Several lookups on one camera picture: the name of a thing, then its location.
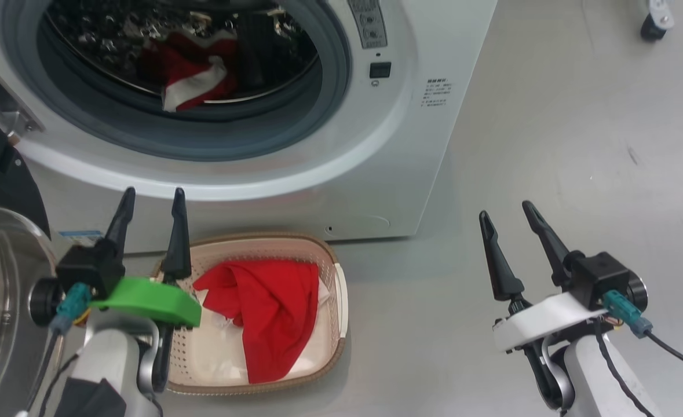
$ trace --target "basket rim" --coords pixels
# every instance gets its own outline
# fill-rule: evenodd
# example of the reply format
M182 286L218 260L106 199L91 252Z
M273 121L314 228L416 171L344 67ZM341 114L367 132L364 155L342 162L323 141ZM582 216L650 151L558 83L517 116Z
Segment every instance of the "basket rim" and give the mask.
M239 233L232 235L224 235L219 237L212 237L203 240L197 240L190 243L190 248L196 248L199 246L205 246L212 243L222 243L230 242L233 240L251 240L251 239L300 239L309 240L312 243L317 244L323 250L328 253L331 261L334 265L338 265L338 258L336 258L336 253L334 253L333 248L331 248L328 243L312 235L305 235L302 233L294 232L250 232L250 233ZM151 276L158 277L161 270L161 264L166 258L164 254L154 268ZM336 363L341 359L341 354L344 353L344 346L346 345L346 334L339 338L338 344L336 345L336 350L334 351L331 359L316 372L311 375L302 376L299 378L293 378L285 381L278 382L267 382L267 383L255 383L254 385L235 385L235 386L196 386L196 385L181 385L180 383L169 382L167 385L167 390L172 391L172 393L185 394L192 396L239 396L239 395L249 395L258 393L269 393L271 391L285 390L287 388L294 388L296 386L305 385L309 382L315 382L323 375L327 374L336 366Z

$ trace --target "perforated basket side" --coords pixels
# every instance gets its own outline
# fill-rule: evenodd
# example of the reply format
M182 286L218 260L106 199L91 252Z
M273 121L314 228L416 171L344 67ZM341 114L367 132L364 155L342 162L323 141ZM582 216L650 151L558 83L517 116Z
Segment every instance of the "perforated basket side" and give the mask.
M344 336L341 332L346 325L341 323L342 316L346 317L345 304L339 298L344 298L343 288L338 287L337 280L343 280L343 272L338 266L333 250L322 240L307 235L289 233L260 233L246 235L232 235L217 239L198 242L191 247L192 275L179 282L180 287L190 293L195 293L192 283L205 271L223 261L237 261L237 259L295 259L301 262L312 262L318 265L319 279L330 291L326 301L330 317L331 350L330 359L322 369L311 375L282 380L261 385L237 386L206 386L201 385L191 376L187 346L190 343L190 332L179 330L174 333L174 343L171 348L171 369L169 376L169 390L193 395L238 395L261 393L273 390L283 390L291 386L302 385L314 381L330 371L344 351Z

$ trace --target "plastic basket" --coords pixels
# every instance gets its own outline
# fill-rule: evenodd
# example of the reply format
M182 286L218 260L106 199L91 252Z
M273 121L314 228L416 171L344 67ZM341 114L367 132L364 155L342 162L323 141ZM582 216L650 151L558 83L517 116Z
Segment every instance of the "plastic basket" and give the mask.
M222 261L238 259L295 259L318 265L319 279L330 296L318 309L310 341L285 378L249 385L241 340L243 330L220 323L203 309L201 325L177 330L171 344L170 391L204 396L230 396L283 390L313 382L328 373L344 351L349 304L344 270L322 240L291 233L232 235L191 246L192 275L180 287L197 296L192 283Z

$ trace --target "front-loading washing machine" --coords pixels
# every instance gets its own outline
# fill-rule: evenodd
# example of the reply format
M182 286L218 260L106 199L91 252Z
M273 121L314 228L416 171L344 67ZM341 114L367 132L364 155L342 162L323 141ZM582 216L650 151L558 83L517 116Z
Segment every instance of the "front-loading washing machine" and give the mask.
M195 240L413 235L495 3L0 0L9 134L62 235L96 237L135 187L130 253L166 248L176 187ZM138 60L176 30L236 34L233 95L163 110Z

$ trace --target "washing machine drum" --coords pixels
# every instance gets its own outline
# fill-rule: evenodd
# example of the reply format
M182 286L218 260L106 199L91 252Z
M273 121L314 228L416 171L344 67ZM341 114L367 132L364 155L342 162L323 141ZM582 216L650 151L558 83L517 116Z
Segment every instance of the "washing machine drum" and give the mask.
M95 137L154 156L223 161L278 151L328 121L349 82L346 37L322 2L0 4L8 58L45 105ZM229 32L235 54L222 57L233 80L229 89L174 112L164 110L162 97L171 76L164 68L174 61L159 56L161 67L154 68L144 50L175 32L205 47Z

